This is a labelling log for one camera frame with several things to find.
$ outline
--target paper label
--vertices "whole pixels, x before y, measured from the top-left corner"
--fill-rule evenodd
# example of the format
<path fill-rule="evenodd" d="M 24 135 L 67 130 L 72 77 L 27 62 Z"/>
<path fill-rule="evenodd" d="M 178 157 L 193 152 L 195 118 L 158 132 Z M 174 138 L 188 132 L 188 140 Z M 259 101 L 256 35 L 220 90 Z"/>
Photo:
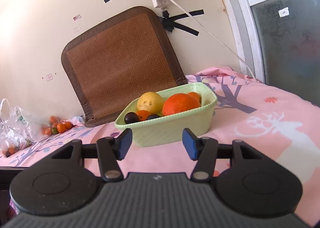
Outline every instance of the paper label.
<path fill-rule="evenodd" d="M 46 79 L 47 79 L 47 81 L 52 80 L 52 79 L 53 79 L 53 77 L 52 77 L 52 73 L 50 73 L 50 74 L 46 75 Z"/>
<path fill-rule="evenodd" d="M 289 15 L 289 7 L 286 7 L 284 9 L 281 9 L 278 11 L 279 12 L 279 16 L 280 17 L 284 17 L 284 16 L 287 16 Z"/>
<path fill-rule="evenodd" d="M 73 18 L 73 21 L 77 21 L 79 18 L 81 18 L 81 15 L 76 15 L 76 16 Z"/>

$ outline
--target bed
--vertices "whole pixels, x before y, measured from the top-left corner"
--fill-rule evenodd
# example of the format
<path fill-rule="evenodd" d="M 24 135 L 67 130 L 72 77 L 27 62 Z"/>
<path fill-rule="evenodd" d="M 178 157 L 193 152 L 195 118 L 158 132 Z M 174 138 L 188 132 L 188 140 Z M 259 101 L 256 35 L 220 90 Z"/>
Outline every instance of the bed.
<path fill-rule="evenodd" d="M 303 184 L 303 196 L 296 214 L 314 226 L 320 218 L 320 130 L 317 121 L 320 108 L 230 68 L 208 68 L 188 75 L 187 79 L 190 83 L 206 84 L 218 97 L 211 127 L 204 136 L 225 144 L 242 139 L 297 175 Z M 119 134 L 113 122 L 93 128 L 76 126 L 9 158 L 1 157 L 0 165 L 28 167 L 73 139 L 89 144 Z M 186 172 L 190 175 L 195 162 L 189 159 L 179 141 L 152 147 L 132 144 L 119 165 L 125 175 L 128 172 Z M 97 160 L 86 159 L 85 167 L 100 175 Z M 219 175 L 228 167 L 228 160 L 219 159 L 213 175 Z"/>

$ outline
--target lemon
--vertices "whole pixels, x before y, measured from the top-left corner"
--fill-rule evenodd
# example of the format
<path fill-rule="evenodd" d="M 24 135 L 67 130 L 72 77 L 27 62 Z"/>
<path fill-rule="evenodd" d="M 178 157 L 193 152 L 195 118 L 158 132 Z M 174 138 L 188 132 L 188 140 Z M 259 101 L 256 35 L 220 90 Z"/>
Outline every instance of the lemon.
<path fill-rule="evenodd" d="M 137 102 L 137 110 L 146 110 L 151 114 L 158 114 L 162 111 L 164 100 L 155 92 L 146 92 L 141 95 Z"/>

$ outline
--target brown fabric border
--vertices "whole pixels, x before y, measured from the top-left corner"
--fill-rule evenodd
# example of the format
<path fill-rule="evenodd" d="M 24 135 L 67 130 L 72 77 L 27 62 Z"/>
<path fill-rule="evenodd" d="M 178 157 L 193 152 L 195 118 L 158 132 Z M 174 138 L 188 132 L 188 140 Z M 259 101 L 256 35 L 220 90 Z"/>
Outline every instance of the brown fabric border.
<path fill-rule="evenodd" d="M 185 78 L 185 75 L 180 67 L 179 61 L 177 59 L 177 56 L 174 52 L 174 49 L 169 41 L 169 38 L 160 22 L 158 19 L 157 15 L 147 7 L 143 6 L 137 6 L 137 7 L 132 7 L 116 16 L 113 16 L 100 24 L 97 24 L 96 26 L 92 27 L 91 29 L 87 30 L 86 32 L 82 33 L 78 37 L 74 38 L 72 41 L 70 41 L 65 48 L 62 51 L 61 54 L 61 64 L 73 86 L 73 89 L 81 103 L 81 106 L 84 110 L 84 114 L 86 116 L 86 127 L 95 127 L 99 126 L 101 124 L 107 123 L 114 121 L 121 113 L 119 112 L 114 112 L 111 113 L 110 115 L 103 116 L 101 118 L 94 118 L 93 116 L 93 111 L 92 108 L 89 104 L 89 101 L 85 97 L 83 90 L 80 86 L 80 83 L 76 77 L 76 74 L 70 64 L 70 61 L 67 56 L 67 51 L 71 50 L 75 46 L 81 44 L 82 42 L 86 41 L 90 37 L 93 37 L 94 35 L 118 24 L 119 22 L 123 20 L 130 19 L 134 16 L 137 16 L 142 13 L 147 13 L 148 18 L 150 19 L 150 22 L 154 28 L 154 31 L 157 35 L 157 38 L 159 40 L 159 43 L 161 45 L 161 48 L 163 50 L 163 53 L 165 55 L 166 60 L 168 61 L 168 64 L 170 66 L 170 70 L 172 72 L 172 75 L 177 83 L 177 85 L 184 85 L 187 84 L 187 80 Z"/>

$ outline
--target metal screw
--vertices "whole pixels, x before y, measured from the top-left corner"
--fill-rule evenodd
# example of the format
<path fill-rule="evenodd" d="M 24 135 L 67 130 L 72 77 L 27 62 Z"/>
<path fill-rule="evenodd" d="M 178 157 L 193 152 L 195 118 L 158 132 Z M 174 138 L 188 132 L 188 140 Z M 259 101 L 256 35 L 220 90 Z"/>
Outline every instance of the metal screw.
<path fill-rule="evenodd" d="M 104 173 L 104 176 L 106 178 L 118 178 L 121 176 L 121 173 L 118 170 L 109 170 L 107 172 Z"/>
<path fill-rule="evenodd" d="M 193 177 L 197 180 L 205 180 L 209 177 L 209 174 L 207 172 L 198 171 L 193 174 Z"/>

